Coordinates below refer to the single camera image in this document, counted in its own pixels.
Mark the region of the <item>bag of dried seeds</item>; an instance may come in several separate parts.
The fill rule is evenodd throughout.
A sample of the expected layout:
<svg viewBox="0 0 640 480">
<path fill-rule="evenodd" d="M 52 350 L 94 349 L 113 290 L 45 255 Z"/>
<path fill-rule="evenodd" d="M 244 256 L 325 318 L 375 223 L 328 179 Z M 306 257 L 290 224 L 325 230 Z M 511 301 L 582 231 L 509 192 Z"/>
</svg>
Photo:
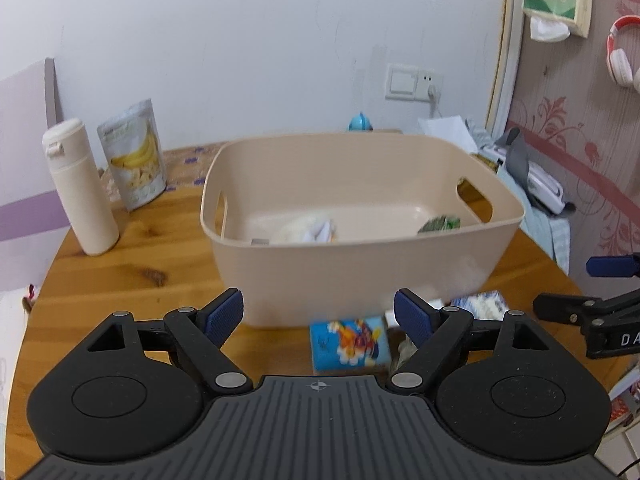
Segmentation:
<svg viewBox="0 0 640 480">
<path fill-rule="evenodd" d="M 431 232 L 456 230 L 460 228 L 461 219 L 458 216 L 448 216 L 448 214 L 443 214 L 442 216 L 427 220 L 427 222 L 418 229 L 418 233 L 426 234 Z"/>
</svg>

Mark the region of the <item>blue white small box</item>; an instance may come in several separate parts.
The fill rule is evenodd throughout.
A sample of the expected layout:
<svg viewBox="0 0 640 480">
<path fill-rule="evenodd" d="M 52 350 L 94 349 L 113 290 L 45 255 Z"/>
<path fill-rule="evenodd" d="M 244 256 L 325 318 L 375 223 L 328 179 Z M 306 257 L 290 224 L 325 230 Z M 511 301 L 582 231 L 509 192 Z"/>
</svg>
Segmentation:
<svg viewBox="0 0 640 480">
<path fill-rule="evenodd" d="M 476 320 L 501 321 L 509 306 L 498 290 L 478 292 L 450 300 L 450 306 L 470 312 Z"/>
</svg>

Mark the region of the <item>blue cartoon tissue pack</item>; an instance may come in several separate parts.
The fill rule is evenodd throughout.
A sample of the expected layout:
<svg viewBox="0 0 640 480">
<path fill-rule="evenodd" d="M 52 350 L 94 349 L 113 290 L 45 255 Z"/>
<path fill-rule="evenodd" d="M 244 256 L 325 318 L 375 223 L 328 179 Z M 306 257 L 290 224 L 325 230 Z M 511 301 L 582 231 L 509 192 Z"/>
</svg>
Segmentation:
<svg viewBox="0 0 640 480">
<path fill-rule="evenodd" d="M 309 326 L 311 366 L 316 375 L 366 374 L 392 362 L 386 324 L 380 316 Z"/>
</svg>

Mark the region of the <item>white blood pressure monitor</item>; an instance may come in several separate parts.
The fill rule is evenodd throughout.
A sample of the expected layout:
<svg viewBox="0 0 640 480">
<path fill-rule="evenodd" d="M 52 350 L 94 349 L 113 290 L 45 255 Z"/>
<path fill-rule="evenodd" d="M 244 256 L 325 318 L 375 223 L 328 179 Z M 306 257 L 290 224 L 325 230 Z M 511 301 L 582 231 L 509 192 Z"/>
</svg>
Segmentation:
<svg viewBox="0 0 640 480">
<path fill-rule="evenodd" d="M 480 151 L 484 155 L 494 156 L 502 165 L 501 156 L 498 155 L 492 147 L 494 144 L 483 146 Z M 541 166 L 529 159 L 528 186 L 530 195 L 527 196 L 529 201 L 547 211 L 549 214 L 559 216 L 563 213 L 566 206 L 564 200 L 564 190 L 560 182 L 555 180 L 551 174 L 543 170 Z"/>
</svg>

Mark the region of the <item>beige plastic storage basket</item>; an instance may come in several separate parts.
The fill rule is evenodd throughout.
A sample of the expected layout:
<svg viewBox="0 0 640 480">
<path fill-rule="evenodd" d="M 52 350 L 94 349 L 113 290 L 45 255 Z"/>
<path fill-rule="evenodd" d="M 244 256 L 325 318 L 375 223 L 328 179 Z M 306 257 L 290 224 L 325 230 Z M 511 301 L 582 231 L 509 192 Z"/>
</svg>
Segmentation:
<svg viewBox="0 0 640 480">
<path fill-rule="evenodd" d="M 306 214 L 335 223 L 326 244 L 271 245 Z M 448 214 L 461 228 L 419 234 Z M 206 176 L 200 220 L 224 284 L 255 327 L 306 326 L 387 310 L 398 289 L 449 299 L 480 289 L 524 209 L 482 162 L 401 133 L 303 133 L 226 144 Z"/>
</svg>

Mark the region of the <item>white cloth bundle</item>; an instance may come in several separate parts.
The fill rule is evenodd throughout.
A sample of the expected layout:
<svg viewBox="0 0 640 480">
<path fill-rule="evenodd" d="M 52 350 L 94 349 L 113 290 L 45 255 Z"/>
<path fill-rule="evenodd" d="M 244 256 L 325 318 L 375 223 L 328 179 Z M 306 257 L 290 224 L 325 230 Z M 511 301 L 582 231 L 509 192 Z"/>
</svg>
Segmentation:
<svg viewBox="0 0 640 480">
<path fill-rule="evenodd" d="M 323 214 L 306 214 L 281 226 L 269 239 L 271 245 L 326 244 L 334 241 L 335 223 Z"/>
</svg>

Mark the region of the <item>grey pressure cuff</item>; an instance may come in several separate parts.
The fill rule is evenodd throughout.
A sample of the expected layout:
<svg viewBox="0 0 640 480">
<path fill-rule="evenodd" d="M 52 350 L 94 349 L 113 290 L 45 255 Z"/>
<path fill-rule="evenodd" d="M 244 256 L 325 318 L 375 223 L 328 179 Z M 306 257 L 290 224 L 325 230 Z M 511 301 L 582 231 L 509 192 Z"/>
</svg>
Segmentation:
<svg viewBox="0 0 640 480">
<path fill-rule="evenodd" d="M 503 133 L 492 147 L 502 159 L 502 180 L 529 196 L 529 158 L 521 130 L 518 127 L 511 128 Z"/>
</svg>

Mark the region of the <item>red white headphones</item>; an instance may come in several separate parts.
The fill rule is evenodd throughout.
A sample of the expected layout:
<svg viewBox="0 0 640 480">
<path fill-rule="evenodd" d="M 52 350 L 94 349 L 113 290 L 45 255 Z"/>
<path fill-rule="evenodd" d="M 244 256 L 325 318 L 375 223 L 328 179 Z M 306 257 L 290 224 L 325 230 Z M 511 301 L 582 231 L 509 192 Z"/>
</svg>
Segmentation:
<svg viewBox="0 0 640 480">
<path fill-rule="evenodd" d="M 639 92 L 639 71 L 633 70 L 626 51 L 616 46 L 616 40 L 624 28 L 638 27 L 638 15 L 627 14 L 618 18 L 606 37 L 606 66 L 612 81 L 620 88 L 631 88 Z"/>
</svg>

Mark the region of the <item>pink leaning board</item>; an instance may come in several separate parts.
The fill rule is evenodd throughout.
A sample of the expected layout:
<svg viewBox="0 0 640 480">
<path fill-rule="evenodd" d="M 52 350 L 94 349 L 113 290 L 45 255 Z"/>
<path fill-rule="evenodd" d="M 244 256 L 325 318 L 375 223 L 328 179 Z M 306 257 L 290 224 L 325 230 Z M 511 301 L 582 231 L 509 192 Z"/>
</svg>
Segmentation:
<svg viewBox="0 0 640 480">
<path fill-rule="evenodd" d="M 1 81 L 1 289 L 41 285 L 70 229 L 43 155 L 58 123 L 54 62 Z"/>
</svg>

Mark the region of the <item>white paper sheet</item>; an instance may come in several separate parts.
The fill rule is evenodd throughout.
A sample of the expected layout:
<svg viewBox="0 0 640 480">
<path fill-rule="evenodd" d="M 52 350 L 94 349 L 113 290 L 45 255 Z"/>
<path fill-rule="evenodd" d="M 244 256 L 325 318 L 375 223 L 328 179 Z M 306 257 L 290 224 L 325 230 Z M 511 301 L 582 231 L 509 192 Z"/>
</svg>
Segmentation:
<svg viewBox="0 0 640 480">
<path fill-rule="evenodd" d="M 478 147 L 469 132 L 469 128 L 460 116 L 418 119 L 418 124 L 424 134 L 431 138 L 440 139 L 454 144 L 468 154 L 478 152 Z"/>
</svg>

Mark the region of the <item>banana chips pouch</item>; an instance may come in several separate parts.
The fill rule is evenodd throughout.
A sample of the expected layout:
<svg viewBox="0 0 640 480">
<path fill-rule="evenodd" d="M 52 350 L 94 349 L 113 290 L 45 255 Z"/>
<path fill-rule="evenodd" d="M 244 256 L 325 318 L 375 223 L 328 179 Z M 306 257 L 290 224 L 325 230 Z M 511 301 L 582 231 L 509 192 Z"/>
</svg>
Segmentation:
<svg viewBox="0 0 640 480">
<path fill-rule="evenodd" d="M 96 128 L 120 199 L 138 209 L 165 191 L 166 168 L 151 100 L 130 106 Z"/>
</svg>

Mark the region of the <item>blue cartoon figurine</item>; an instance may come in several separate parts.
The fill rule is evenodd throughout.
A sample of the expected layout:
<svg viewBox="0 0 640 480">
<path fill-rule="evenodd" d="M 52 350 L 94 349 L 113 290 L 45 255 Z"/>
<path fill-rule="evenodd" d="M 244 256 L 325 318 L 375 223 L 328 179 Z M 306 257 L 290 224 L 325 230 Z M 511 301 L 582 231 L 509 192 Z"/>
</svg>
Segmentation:
<svg viewBox="0 0 640 480">
<path fill-rule="evenodd" d="M 373 126 L 370 119 L 363 113 L 354 116 L 348 125 L 349 131 L 372 131 Z"/>
</svg>

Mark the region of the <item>cream thermos bottle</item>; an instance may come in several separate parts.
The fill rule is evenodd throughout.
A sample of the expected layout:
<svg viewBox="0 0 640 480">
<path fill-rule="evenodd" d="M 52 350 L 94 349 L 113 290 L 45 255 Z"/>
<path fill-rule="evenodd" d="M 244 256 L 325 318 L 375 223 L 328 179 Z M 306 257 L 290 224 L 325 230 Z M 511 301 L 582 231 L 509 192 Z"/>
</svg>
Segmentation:
<svg viewBox="0 0 640 480">
<path fill-rule="evenodd" d="M 42 136 L 44 157 L 70 227 L 85 254 L 97 256 L 119 239 L 111 204 L 103 191 L 84 123 L 73 118 Z"/>
</svg>

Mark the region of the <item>white wall switch socket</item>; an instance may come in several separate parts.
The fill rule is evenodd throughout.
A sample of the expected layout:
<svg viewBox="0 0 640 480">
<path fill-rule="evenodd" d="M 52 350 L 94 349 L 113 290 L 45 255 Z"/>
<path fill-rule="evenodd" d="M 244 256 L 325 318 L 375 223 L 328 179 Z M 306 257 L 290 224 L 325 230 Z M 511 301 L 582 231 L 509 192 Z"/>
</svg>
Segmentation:
<svg viewBox="0 0 640 480">
<path fill-rule="evenodd" d="M 388 100 L 438 104 L 442 95 L 442 75 L 416 66 L 388 64 L 385 97 Z"/>
</svg>

